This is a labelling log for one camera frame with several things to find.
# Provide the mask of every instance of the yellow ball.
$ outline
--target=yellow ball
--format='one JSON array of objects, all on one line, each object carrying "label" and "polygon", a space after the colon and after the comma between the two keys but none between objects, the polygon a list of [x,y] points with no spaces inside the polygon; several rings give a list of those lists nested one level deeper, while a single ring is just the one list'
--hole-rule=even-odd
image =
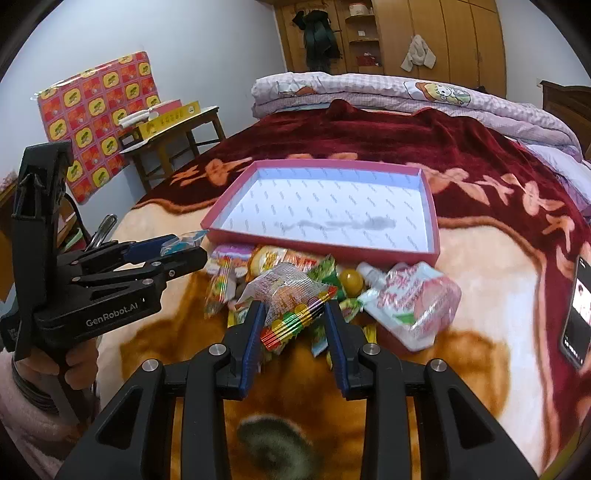
[{"label": "yellow ball", "polygon": [[339,280],[349,298],[359,296],[363,290],[363,277],[357,270],[346,268],[340,273]]}]

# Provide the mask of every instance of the pink box lid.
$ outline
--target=pink box lid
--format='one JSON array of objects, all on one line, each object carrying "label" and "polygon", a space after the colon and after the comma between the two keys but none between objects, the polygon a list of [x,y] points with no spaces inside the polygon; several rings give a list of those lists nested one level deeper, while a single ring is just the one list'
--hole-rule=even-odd
[{"label": "pink box lid", "polygon": [[276,245],[332,254],[347,264],[434,265],[440,253],[435,205],[423,171],[373,161],[254,161],[201,226],[216,244]]}]

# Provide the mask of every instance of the wooden headboard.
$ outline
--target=wooden headboard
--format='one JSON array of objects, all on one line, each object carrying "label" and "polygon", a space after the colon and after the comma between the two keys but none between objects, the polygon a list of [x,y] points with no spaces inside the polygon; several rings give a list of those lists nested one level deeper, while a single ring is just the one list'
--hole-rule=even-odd
[{"label": "wooden headboard", "polygon": [[577,135],[585,158],[591,160],[591,87],[563,87],[543,81],[544,110],[560,118]]}]

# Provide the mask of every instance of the phone screen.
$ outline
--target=phone screen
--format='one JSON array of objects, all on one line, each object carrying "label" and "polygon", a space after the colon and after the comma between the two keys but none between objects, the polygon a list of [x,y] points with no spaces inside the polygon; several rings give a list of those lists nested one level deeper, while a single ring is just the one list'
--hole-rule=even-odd
[{"label": "phone screen", "polygon": [[564,327],[564,353],[578,366],[585,362],[591,342],[591,265],[583,258],[577,260],[573,301]]}]

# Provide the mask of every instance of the table leg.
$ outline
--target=table leg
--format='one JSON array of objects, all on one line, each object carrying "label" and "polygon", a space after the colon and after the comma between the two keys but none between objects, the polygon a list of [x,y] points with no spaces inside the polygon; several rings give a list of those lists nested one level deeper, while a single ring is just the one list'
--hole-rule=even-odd
[{"label": "table leg", "polygon": [[168,154],[166,153],[166,145],[160,144],[158,146],[158,158],[160,159],[160,165],[164,170],[164,177],[168,178],[174,173],[174,169],[172,164],[170,163],[170,159]]},{"label": "table leg", "polygon": [[150,190],[152,190],[152,185],[150,185],[150,181],[146,175],[146,170],[144,168],[144,164],[142,163],[142,159],[139,155],[132,155],[131,159],[133,160],[135,168],[138,171],[139,179],[141,180],[146,193],[148,193]]},{"label": "table leg", "polygon": [[187,135],[187,140],[189,141],[189,147],[191,147],[193,155],[198,157],[200,155],[199,154],[199,147],[197,146],[197,142],[195,141],[195,137],[193,136],[193,130],[189,130],[186,135]]},{"label": "table leg", "polygon": [[213,116],[212,119],[213,127],[216,130],[217,137],[220,141],[226,139],[226,134],[223,132],[222,124],[220,123],[220,119],[217,117],[217,113]]}]

